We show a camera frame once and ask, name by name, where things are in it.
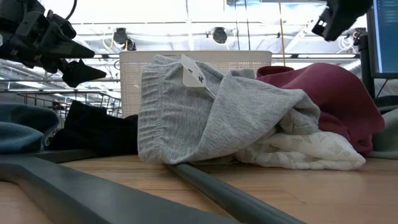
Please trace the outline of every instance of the red sweatshirt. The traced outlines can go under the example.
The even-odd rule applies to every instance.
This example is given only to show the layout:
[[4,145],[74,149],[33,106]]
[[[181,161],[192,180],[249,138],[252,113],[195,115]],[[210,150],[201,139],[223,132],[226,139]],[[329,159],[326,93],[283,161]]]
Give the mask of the red sweatshirt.
[[363,156],[373,149],[372,136],[384,120],[361,80],[351,72],[327,63],[294,70],[268,66],[257,79],[279,88],[304,90],[321,109],[319,129],[344,136]]

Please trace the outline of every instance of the gray sweatpants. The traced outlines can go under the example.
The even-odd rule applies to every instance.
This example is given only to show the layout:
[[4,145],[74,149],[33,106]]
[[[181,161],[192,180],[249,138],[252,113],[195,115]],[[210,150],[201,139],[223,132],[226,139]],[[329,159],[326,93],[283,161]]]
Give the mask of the gray sweatpants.
[[142,74],[139,156],[177,164],[234,154],[277,127],[288,134],[318,130],[319,108],[302,90],[283,90],[254,79],[253,70],[223,75],[197,62],[204,88],[182,83],[178,60],[157,55]]

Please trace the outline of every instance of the white tag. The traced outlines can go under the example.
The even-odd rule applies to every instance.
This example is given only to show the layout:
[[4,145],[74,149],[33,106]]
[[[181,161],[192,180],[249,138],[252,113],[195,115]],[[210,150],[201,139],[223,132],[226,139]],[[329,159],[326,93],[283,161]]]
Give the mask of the white tag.
[[215,98],[215,95],[207,88],[205,74],[203,74],[195,61],[183,54],[181,55],[181,64],[184,67],[182,83],[186,87],[206,88]]

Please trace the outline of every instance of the white fabric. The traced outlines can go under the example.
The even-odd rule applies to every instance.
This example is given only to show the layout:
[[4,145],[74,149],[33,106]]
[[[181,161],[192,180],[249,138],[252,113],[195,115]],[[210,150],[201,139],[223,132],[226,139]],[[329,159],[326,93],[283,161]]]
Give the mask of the white fabric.
[[264,136],[235,157],[241,162],[286,169],[352,170],[366,162],[343,136],[329,132]]

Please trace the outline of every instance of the ceiling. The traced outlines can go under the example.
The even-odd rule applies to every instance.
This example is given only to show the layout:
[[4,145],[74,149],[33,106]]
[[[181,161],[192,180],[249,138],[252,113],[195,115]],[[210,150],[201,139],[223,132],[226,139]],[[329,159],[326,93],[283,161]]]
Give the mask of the ceiling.
[[[40,1],[48,10],[66,17],[73,0]],[[352,33],[349,30],[336,42],[325,42],[311,33],[314,22],[325,7],[323,1],[282,1],[283,38],[281,37],[279,4],[275,0],[78,0],[75,13],[70,18],[77,32],[74,41],[84,45],[96,54],[118,54],[121,48],[112,44],[113,32],[118,27],[127,30],[134,40],[137,50],[269,50],[274,54],[355,54],[352,46]],[[217,44],[212,38],[215,27],[224,27],[228,39],[225,44]],[[366,27],[366,18],[359,18],[355,27]],[[88,65],[107,73],[105,82],[87,82],[78,89],[97,89],[113,97],[120,98],[118,80],[118,57],[87,59]],[[302,68],[311,60],[287,59],[287,65]],[[326,61],[353,68],[358,60],[341,58]],[[29,82],[2,82],[0,88],[29,89],[69,89],[60,82],[61,73],[47,74],[41,68],[29,70],[23,66],[1,62],[0,77],[4,80],[27,79]],[[56,100],[65,100],[65,94],[52,95]],[[90,102],[98,103],[99,96],[92,96]]]

